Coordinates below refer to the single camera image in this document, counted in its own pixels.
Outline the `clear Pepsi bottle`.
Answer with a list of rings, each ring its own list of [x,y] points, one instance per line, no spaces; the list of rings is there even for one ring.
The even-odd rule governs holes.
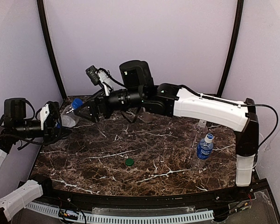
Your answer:
[[[77,125],[80,118],[75,115],[74,110],[79,107],[79,104],[72,102],[70,105],[66,106],[61,113],[62,126],[72,128]]]

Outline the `green bottle cap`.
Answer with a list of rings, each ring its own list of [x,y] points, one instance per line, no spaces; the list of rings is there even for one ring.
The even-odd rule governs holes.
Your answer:
[[[126,160],[125,160],[125,164],[127,165],[127,166],[132,166],[132,165],[134,165],[134,159],[132,159],[132,158],[127,158]]]

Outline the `clear bottle white cap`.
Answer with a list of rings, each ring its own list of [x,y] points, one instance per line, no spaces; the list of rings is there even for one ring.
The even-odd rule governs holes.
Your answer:
[[[205,137],[208,131],[206,124],[207,121],[205,120],[199,120],[197,123],[194,124],[189,139],[190,150],[194,149],[195,146],[199,143],[200,139]]]

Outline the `blue bottle cap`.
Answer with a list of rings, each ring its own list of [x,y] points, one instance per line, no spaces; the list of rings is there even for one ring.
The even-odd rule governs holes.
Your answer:
[[[75,110],[77,108],[79,108],[81,105],[83,105],[83,101],[79,98],[75,98],[72,103],[71,103],[71,107]]]

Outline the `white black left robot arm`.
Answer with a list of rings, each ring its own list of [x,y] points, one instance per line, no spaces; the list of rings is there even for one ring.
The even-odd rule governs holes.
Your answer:
[[[59,103],[48,101],[27,118],[25,98],[9,98],[4,101],[4,113],[0,118],[0,168],[17,142],[22,150],[29,144],[48,146],[71,133],[62,126]],[[0,198],[0,224],[8,224],[12,218],[33,200],[52,193],[52,180],[44,175],[34,175],[19,188]]]

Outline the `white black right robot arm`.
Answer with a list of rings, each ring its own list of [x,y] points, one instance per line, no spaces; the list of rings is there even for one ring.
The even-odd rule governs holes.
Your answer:
[[[109,74],[105,69],[91,66],[86,70],[92,83],[101,86],[101,90],[74,111],[77,116],[98,123],[100,115],[107,119],[114,111],[145,108],[153,114],[199,119],[228,127],[236,136],[236,186],[251,184],[253,165],[261,146],[257,105],[252,99],[222,99],[195,92],[183,84],[155,85],[145,61],[127,61],[119,70],[124,87],[117,91],[106,82]]]

